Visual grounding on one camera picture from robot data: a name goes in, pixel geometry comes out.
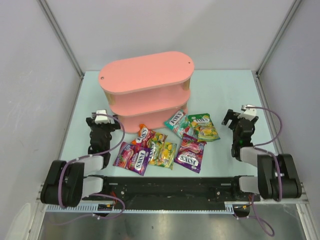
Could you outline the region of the green Fox's candy bag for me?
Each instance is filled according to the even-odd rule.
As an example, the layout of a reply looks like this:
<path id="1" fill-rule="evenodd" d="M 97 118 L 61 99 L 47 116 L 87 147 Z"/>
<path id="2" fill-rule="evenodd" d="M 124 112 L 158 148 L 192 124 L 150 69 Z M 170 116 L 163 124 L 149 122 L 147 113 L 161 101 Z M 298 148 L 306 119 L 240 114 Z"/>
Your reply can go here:
<path id="1" fill-rule="evenodd" d="M 188 116 L 188 120 L 197 135 L 198 142 L 220 140 L 209 113 L 192 114 Z"/>

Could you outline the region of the yellow-green Fox's candy bag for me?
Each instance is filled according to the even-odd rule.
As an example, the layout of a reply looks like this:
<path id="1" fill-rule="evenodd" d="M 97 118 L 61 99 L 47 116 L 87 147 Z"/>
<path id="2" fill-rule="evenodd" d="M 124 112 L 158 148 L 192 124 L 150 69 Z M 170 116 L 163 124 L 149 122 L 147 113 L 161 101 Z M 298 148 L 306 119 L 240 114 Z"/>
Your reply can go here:
<path id="1" fill-rule="evenodd" d="M 176 143 L 150 140 L 148 148 L 150 149 L 149 165 L 173 169 L 177 150 Z"/>

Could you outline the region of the orange Fox's candy bag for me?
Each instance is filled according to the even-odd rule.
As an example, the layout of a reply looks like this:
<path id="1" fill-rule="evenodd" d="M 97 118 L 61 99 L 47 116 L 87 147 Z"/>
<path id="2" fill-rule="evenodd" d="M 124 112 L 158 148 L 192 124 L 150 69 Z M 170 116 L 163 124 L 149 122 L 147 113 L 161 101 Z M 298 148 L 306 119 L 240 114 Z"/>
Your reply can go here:
<path id="1" fill-rule="evenodd" d="M 139 125 L 138 136 L 131 142 L 132 145 L 140 146 L 143 148 L 148 147 L 148 142 L 161 141 L 164 142 L 167 139 L 167 135 L 148 128 L 145 124 Z"/>

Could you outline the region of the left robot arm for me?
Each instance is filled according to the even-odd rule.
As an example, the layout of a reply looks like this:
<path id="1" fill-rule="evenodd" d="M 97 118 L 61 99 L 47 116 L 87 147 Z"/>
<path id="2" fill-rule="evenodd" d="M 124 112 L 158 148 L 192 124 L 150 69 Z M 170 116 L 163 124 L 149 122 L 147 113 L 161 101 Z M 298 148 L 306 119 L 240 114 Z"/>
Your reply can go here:
<path id="1" fill-rule="evenodd" d="M 70 161 L 54 160 L 40 192 L 43 204 L 62 208 L 76 207 L 83 198 L 85 174 L 108 166 L 111 153 L 111 133 L 120 130 L 122 124 L 117 115 L 93 113 L 86 118 L 90 127 L 90 145 L 87 154 Z"/>

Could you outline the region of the teal Fox's candy bag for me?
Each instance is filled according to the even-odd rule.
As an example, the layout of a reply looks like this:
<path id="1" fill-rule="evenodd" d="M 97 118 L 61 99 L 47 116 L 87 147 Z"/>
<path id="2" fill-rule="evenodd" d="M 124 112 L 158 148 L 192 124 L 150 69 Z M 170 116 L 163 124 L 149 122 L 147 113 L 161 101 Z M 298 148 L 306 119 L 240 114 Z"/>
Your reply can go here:
<path id="1" fill-rule="evenodd" d="M 183 138 L 183 135 L 193 137 L 195 132 L 189 121 L 188 115 L 182 110 L 178 110 L 168 120 L 164 122 L 164 125 L 172 130 L 179 138 Z"/>

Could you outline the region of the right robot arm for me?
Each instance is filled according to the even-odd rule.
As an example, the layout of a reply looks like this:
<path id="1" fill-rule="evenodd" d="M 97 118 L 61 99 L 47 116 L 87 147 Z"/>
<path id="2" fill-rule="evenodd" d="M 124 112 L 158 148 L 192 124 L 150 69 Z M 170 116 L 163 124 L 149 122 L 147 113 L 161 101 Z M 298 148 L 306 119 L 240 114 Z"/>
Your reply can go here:
<path id="1" fill-rule="evenodd" d="M 253 105 L 242 106 L 241 113 L 228 109 L 221 123 L 224 126 L 229 124 L 232 130 L 232 157 L 257 169 L 257 176 L 237 176 L 236 189 L 257 194 L 265 200 L 298 199 L 302 195 L 302 186 L 292 155 L 276 155 L 262 149 L 262 143 L 252 143 L 259 119 L 257 109 Z"/>

